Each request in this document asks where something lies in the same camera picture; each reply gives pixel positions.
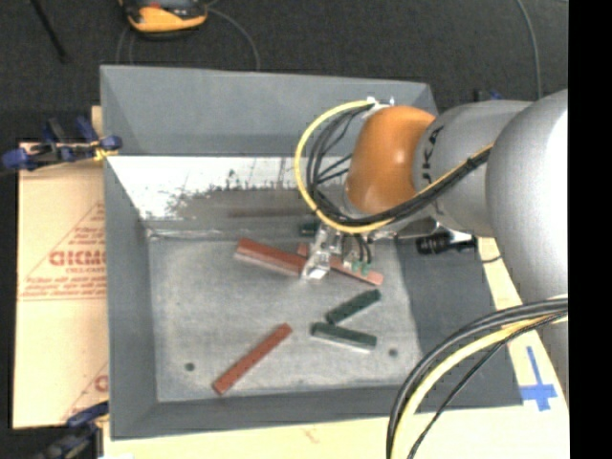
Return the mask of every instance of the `table surface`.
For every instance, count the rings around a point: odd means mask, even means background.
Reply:
[[[97,130],[102,130],[98,108],[92,111],[92,118]],[[480,242],[483,260],[498,255],[494,240]],[[483,277],[498,309],[520,303],[501,260],[486,264]],[[569,411],[539,337],[533,332],[524,335],[511,342],[509,352],[523,405],[448,411],[427,436],[419,457],[569,457]],[[548,389],[548,395],[542,392],[528,396],[528,389]],[[428,413],[415,416],[398,436],[397,450],[405,450],[430,417]],[[108,418],[99,424],[103,428],[105,457],[383,459],[387,422],[387,418],[373,418],[120,441],[110,438]]]

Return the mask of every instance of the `orange plastic cover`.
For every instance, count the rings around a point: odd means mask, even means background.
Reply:
[[[345,187],[357,209],[376,214],[415,195],[412,159],[434,119],[408,105],[385,107],[368,118],[357,139]]]

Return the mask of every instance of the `blue clamp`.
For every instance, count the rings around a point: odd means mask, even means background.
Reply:
[[[35,454],[33,459],[75,459],[92,444],[99,449],[101,447],[100,428],[94,421],[108,414],[108,408],[108,401],[106,401],[94,404],[70,417],[66,422],[66,427],[71,432]]]
[[[51,164],[72,163],[97,156],[99,151],[117,151],[123,146],[119,136],[107,136],[100,139],[91,122],[83,116],[76,118],[76,129],[84,144],[67,144],[69,142],[56,118],[46,121],[42,130],[43,141],[31,147],[15,148],[2,155],[2,164],[12,170],[36,170]]]

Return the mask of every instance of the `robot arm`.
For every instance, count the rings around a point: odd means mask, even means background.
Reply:
[[[426,220],[494,237],[524,302],[566,295],[567,107],[566,90],[533,103],[467,104],[437,119],[384,107],[357,138],[342,206],[319,204],[312,189],[314,210],[323,223],[331,217],[335,230],[371,239],[431,230]],[[418,202],[424,192],[435,195]],[[569,402],[567,322],[547,327],[542,338]]]

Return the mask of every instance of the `dark floor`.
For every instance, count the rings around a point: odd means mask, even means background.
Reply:
[[[14,147],[16,139],[38,137],[48,116],[73,117],[98,103],[98,66],[129,62],[131,35],[118,49],[125,24],[116,0],[39,0],[72,58],[62,64],[30,0],[0,1],[0,151],[4,151]],[[263,71],[424,81],[444,111],[472,101],[474,89],[533,100],[568,86],[568,3],[520,1],[519,5],[516,0],[221,0],[215,9],[248,31]],[[531,19],[529,25],[521,6]],[[247,39],[218,15],[188,39],[136,40],[131,60],[228,70],[250,70],[254,63]],[[0,179],[0,194],[0,458],[4,459],[40,449],[57,431],[8,431],[14,178]]]

